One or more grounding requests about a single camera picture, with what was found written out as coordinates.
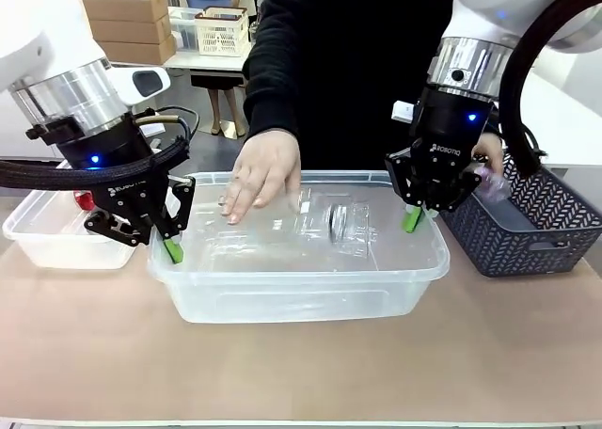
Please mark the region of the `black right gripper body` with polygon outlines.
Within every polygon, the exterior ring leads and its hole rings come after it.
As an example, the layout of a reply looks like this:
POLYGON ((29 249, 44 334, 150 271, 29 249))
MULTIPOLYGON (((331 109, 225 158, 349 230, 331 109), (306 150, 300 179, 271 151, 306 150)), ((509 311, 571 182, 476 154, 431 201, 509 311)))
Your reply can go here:
POLYGON ((472 149, 493 108, 491 101, 424 88, 410 129, 411 161, 423 197, 432 179, 473 171, 472 149))

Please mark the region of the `person's left hand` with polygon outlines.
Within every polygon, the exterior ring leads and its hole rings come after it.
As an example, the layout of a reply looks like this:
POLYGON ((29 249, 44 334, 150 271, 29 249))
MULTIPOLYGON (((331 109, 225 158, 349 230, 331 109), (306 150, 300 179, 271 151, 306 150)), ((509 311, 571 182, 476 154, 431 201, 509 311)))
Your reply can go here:
POLYGON ((501 139, 494 133, 481 134, 472 154, 487 159, 487 166, 497 175, 503 174, 503 150, 501 139))

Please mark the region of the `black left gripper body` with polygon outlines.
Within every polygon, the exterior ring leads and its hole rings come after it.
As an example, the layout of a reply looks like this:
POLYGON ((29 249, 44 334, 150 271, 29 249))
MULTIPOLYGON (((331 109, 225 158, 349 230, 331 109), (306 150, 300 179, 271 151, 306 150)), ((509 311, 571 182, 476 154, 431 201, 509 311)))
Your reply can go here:
POLYGON ((132 114, 95 135, 85 135, 73 116, 36 124, 27 135, 57 145, 71 165, 70 170, 28 171, 28 188, 88 190, 94 211, 104 210, 136 228, 160 223, 168 167, 156 159, 132 114))

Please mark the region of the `person's right hand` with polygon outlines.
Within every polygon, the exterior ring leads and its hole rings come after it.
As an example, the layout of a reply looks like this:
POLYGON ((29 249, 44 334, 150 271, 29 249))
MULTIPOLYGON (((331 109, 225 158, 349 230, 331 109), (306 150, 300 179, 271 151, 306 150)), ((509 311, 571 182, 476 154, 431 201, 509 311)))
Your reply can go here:
POLYGON ((239 223, 251 208, 264 208, 285 195, 297 208, 301 185, 298 142, 290 133, 272 129, 252 136, 235 161, 231 180, 219 204, 228 223, 239 223))

